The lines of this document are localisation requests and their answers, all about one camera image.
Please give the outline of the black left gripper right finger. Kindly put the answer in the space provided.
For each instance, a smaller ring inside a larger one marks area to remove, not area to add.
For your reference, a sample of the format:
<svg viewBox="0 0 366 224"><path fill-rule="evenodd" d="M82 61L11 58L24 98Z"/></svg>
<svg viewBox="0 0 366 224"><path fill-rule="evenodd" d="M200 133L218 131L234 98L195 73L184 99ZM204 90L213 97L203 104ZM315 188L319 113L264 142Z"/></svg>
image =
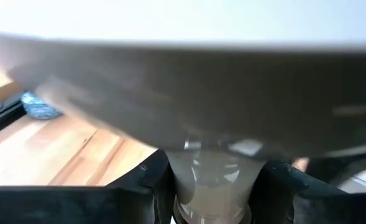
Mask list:
<svg viewBox="0 0 366 224"><path fill-rule="evenodd" d="M250 210L252 224L366 224L366 193L349 194L269 161L255 181Z"/></svg>

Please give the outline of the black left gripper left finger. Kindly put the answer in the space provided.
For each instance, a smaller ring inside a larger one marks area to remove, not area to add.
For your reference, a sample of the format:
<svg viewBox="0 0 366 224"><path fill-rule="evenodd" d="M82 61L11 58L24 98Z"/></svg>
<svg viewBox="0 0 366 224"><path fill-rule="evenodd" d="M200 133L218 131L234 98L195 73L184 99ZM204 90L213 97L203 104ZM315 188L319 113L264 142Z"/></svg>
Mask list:
<svg viewBox="0 0 366 224"><path fill-rule="evenodd" d="M170 224L174 200L167 155L157 150L104 187L0 187L0 224Z"/></svg>

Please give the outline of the white floodlight bulb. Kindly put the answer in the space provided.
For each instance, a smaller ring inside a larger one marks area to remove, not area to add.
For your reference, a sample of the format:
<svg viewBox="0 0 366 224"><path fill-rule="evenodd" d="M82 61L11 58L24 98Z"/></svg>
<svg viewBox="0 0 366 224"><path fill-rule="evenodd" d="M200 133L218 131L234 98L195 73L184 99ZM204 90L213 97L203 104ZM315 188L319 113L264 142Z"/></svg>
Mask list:
<svg viewBox="0 0 366 224"><path fill-rule="evenodd" d="M66 114L164 151L177 224L252 224L263 166L366 170L366 38L107 39L0 31L0 67Z"/></svg>

